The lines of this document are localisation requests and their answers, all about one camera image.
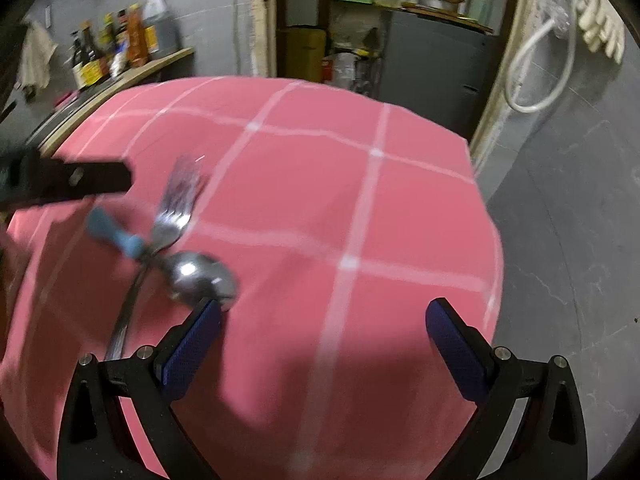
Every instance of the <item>fork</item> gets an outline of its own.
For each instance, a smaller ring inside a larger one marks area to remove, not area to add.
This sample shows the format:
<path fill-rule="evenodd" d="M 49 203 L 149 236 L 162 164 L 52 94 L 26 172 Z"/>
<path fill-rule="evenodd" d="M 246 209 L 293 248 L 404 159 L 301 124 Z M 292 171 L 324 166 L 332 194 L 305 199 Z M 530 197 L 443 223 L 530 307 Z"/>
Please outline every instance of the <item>fork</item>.
<path fill-rule="evenodd" d="M 136 304 L 142 283 L 156 254 L 175 244 L 189 224 L 198 177 L 196 162 L 192 158 L 181 155 L 175 161 L 174 169 L 169 176 L 169 181 L 166 184 L 164 195 L 158 208 L 158 214 L 151 229 L 151 243 L 142 256 L 140 269 L 133 279 L 120 308 L 118 319 L 113 332 L 111 332 L 111 339 L 104 357 L 105 361 L 122 358 L 127 328 L 129 327 L 133 307 Z"/>

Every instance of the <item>screw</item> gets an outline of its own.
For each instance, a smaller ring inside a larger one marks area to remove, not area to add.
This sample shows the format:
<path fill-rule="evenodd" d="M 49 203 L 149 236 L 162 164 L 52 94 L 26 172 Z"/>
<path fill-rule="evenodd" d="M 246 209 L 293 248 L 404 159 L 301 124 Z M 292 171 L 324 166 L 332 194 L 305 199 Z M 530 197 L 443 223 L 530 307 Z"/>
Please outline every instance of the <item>screw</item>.
<path fill-rule="evenodd" d="M 83 176 L 84 176 L 84 171 L 82 170 L 82 168 L 76 168 L 74 172 L 71 174 L 71 176 L 69 177 L 69 185 L 71 187 L 77 186 L 78 182 L 80 182 Z"/>
<path fill-rule="evenodd" d="M 78 364 L 80 366 L 87 366 L 91 360 L 94 358 L 91 354 L 84 354 L 81 358 L 78 359 Z"/>
<path fill-rule="evenodd" d="M 556 357 L 554 357 L 554 364 L 559 368 L 566 368 L 568 363 L 566 362 L 566 359 L 564 357 L 562 357 L 561 355 L 557 355 Z"/>
<path fill-rule="evenodd" d="M 153 354 L 153 352 L 154 352 L 154 348 L 152 346 L 146 345 L 138 348 L 136 355 L 140 359 L 149 359 L 151 357 L 151 354 Z"/>
<path fill-rule="evenodd" d="M 494 350 L 494 354 L 500 361 L 508 361 L 511 359 L 511 350 L 504 346 L 498 346 L 498 348 Z"/>

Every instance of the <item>checkered tablecloth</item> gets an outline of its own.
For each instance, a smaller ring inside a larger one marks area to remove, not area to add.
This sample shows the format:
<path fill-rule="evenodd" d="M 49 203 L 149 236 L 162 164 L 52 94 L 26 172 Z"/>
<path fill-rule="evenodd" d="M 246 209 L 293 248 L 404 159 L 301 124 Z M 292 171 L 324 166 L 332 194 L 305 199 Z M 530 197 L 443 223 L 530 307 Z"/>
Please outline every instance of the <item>checkered tablecloth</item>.
<path fill-rule="evenodd" d="M 491 340 L 498 233 L 463 139 L 403 108 L 283 79 L 192 78 L 121 92 L 59 154 L 127 157 L 134 185 L 99 202 L 146 235 L 177 155 L 206 176 L 171 249 L 213 254 L 241 295 L 174 410 L 225 480 L 424 480 L 468 421 L 426 335 L 445 296 Z M 15 215 L 33 259 L 0 364 L 0 397 L 55 477 L 76 361 L 102 358 L 135 263 L 83 231 L 91 200 Z M 143 287 L 126 351 L 187 309 Z M 162 469 L 125 402 L 147 466 Z"/>

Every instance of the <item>spoon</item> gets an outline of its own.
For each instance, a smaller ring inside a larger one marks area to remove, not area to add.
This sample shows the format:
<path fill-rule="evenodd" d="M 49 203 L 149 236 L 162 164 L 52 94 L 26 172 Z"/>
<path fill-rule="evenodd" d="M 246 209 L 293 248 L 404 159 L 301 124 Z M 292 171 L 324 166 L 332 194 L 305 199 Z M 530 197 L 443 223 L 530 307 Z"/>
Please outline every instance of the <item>spoon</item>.
<path fill-rule="evenodd" d="M 93 238 L 111 242 L 129 258 L 139 260 L 147 251 L 140 236 L 127 233 L 99 206 L 91 210 L 85 227 Z M 153 263 L 164 274 L 172 300 L 189 306 L 196 306 L 203 299 L 217 300 L 226 312 L 238 296 L 238 284 L 232 272 L 206 254 L 181 251 L 169 256 L 156 255 Z"/>

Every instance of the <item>bottle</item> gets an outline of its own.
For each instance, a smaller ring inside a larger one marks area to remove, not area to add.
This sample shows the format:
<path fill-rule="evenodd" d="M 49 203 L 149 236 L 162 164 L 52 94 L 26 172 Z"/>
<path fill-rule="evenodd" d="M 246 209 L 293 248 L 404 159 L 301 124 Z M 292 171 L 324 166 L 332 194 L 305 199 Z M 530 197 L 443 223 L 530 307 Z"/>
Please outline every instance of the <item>bottle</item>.
<path fill-rule="evenodd" d="M 143 66 L 148 58 L 148 52 L 138 4 L 129 7 L 127 31 L 129 32 L 129 62 L 134 67 Z"/>
<path fill-rule="evenodd" d="M 122 51 L 126 54 L 129 49 L 129 33 L 127 31 L 127 10 L 122 9 L 118 12 L 118 29 L 116 30 L 116 42 L 118 43 L 118 52 Z"/>
<path fill-rule="evenodd" d="M 76 80 L 76 86 L 78 86 L 79 90 L 82 90 L 87 86 L 84 76 L 82 75 L 82 67 L 88 63 L 89 57 L 86 54 L 84 46 L 82 46 L 78 34 L 77 30 L 71 34 L 74 38 L 74 53 L 71 57 L 71 67 L 74 73 L 74 79 Z"/>
<path fill-rule="evenodd" d="M 146 46 L 152 59 L 160 59 L 178 51 L 174 17 L 164 0 L 146 0 L 142 20 Z"/>
<path fill-rule="evenodd" d="M 105 79 L 109 75 L 109 69 L 104 53 L 95 45 L 89 21 L 82 24 L 82 40 L 87 54 L 87 62 L 82 66 L 82 76 L 87 86 L 91 86 Z"/>
<path fill-rule="evenodd" d="M 106 45 L 107 61 L 111 62 L 118 49 L 116 30 L 113 26 L 113 14 L 111 13 L 104 15 L 104 43 Z"/>

